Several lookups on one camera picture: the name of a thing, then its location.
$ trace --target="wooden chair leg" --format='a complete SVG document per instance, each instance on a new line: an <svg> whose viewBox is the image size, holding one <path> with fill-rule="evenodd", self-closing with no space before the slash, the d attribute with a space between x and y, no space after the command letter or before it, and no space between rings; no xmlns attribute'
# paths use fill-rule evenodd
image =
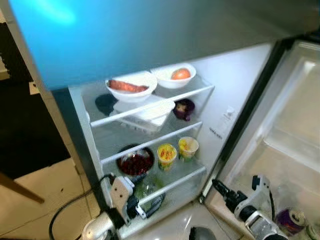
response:
<svg viewBox="0 0 320 240"><path fill-rule="evenodd" d="M32 191L26 189L25 187L21 186L20 184L13 181L11 178L7 177L3 173L0 172L0 185L15 191L18 194L21 194L29 199L32 199L40 204L43 204L45 200L38 196L37 194L33 193Z"/></svg>

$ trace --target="white bowl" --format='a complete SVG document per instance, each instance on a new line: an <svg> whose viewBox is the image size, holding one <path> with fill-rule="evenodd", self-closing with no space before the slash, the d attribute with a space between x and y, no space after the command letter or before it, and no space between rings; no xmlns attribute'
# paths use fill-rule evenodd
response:
<svg viewBox="0 0 320 240"><path fill-rule="evenodd" d="M148 97L150 97L151 93L156 89L158 84L157 78L148 71L141 71L133 74L118 76L114 77L113 79L129 84L134 84L137 86L144 85L149 87L145 91L137 93L127 93L110 88L108 86L109 80L106 80L105 85L108 88L108 90L112 93L112 95L119 101L125 103L138 103L146 100Z"/></svg>
<svg viewBox="0 0 320 240"><path fill-rule="evenodd" d="M178 69L188 69L190 72L190 77L185 79L173 80L171 79L174 71ZM180 89L187 85L191 79L193 79L197 73L194 66L189 63L178 63L170 66L159 67L151 69L150 72L156 76L158 79L158 84L167 89Z"/></svg>

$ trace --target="bowl of cherries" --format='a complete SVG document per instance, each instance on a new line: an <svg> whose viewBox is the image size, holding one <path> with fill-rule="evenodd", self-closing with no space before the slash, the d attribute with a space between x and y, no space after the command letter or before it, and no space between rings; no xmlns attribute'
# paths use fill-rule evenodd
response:
<svg viewBox="0 0 320 240"><path fill-rule="evenodd" d="M134 148L138 144L130 144L122 148L119 152ZM147 174L154 165L155 156L150 148L145 147L133 152L130 152L116 160L116 164L121 172L130 175L138 176Z"/></svg>

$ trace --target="freezer door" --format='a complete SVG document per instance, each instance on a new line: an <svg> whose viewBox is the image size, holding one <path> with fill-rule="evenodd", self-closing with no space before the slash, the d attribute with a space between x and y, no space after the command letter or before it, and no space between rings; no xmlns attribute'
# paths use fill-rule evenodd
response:
<svg viewBox="0 0 320 240"><path fill-rule="evenodd" d="M246 195L253 175L271 182L275 213L299 208L309 223L320 210L320 46L296 42L273 74L260 104L218 178ZM207 207L244 233L211 189ZM261 206L271 215L270 200Z"/></svg>
<svg viewBox="0 0 320 240"><path fill-rule="evenodd" d="M18 24L50 90L319 26L317 0L2 0L0 6L8 24Z"/></svg>

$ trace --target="soda can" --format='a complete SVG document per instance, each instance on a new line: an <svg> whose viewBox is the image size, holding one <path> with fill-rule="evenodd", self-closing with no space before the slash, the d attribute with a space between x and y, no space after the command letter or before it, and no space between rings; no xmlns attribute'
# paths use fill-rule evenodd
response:
<svg viewBox="0 0 320 240"><path fill-rule="evenodd" d="M276 215L276 224L289 237L301 232L307 224L303 211L297 208L286 208Z"/></svg>

